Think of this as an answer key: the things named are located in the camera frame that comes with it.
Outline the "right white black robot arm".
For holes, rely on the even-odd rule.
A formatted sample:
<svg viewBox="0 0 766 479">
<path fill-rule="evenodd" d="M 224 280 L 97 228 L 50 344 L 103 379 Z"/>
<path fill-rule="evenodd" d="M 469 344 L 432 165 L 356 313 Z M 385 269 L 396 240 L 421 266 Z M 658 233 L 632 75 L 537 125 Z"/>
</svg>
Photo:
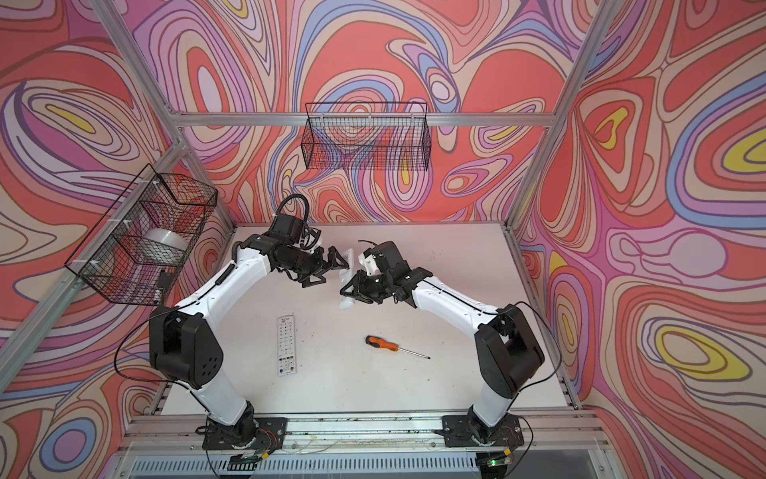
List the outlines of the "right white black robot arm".
<svg viewBox="0 0 766 479">
<path fill-rule="evenodd" d="M 340 294 L 367 305 L 387 299 L 406 303 L 446 321 L 472 339 L 484 381 L 467 416 L 476 426 L 496 429 L 546 357 L 522 309 L 492 307 L 443 283 L 423 267 L 410 267 L 397 245 L 385 241 L 359 255 L 360 269 L 340 277 Z"/>
</svg>

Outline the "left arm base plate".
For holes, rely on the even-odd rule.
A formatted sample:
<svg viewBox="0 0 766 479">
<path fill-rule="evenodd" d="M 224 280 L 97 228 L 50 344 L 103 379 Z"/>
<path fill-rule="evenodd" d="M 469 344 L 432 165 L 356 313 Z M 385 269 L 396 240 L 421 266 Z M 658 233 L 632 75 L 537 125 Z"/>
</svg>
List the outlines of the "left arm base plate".
<svg viewBox="0 0 766 479">
<path fill-rule="evenodd" d="M 207 420 L 203 431 L 206 451 L 255 450 L 271 453 L 283 447 L 288 420 L 285 417 L 243 417 L 236 425 Z"/>
</svg>

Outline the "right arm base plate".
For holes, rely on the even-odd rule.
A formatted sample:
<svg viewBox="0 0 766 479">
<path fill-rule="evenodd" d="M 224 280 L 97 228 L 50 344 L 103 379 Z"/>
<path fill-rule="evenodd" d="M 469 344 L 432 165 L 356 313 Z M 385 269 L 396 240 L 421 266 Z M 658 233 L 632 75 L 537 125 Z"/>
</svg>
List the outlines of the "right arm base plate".
<svg viewBox="0 0 766 479">
<path fill-rule="evenodd" d="M 487 426 L 473 413 L 444 415 L 435 433 L 448 448 L 505 447 L 514 450 L 525 444 L 520 416 L 506 413 L 494 426 Z"/>
</svg>

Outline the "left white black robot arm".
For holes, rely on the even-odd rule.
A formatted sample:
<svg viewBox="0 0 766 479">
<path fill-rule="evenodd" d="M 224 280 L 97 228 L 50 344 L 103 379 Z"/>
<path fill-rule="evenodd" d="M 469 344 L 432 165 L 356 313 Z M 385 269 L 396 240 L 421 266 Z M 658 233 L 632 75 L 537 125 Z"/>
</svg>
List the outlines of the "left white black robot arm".
<svg viewBox="0 0 766 479">
<path fill-rule="evenodd" d="M 272 273 L 307 289 L 348 267 L 336 247 L 319 245 L 321 230 L 308 224 L 309 212 L 305 195 L 286 197 L 265 232 L 233 244 L 221 271 L 174 307 L 158 307 L 150 316 L 151 367 L 191 391 L 219 425 L 239 426 L 249 407 L 221 371 L 225 354 L 217 328 L 231 308 Z"/>
</svg>

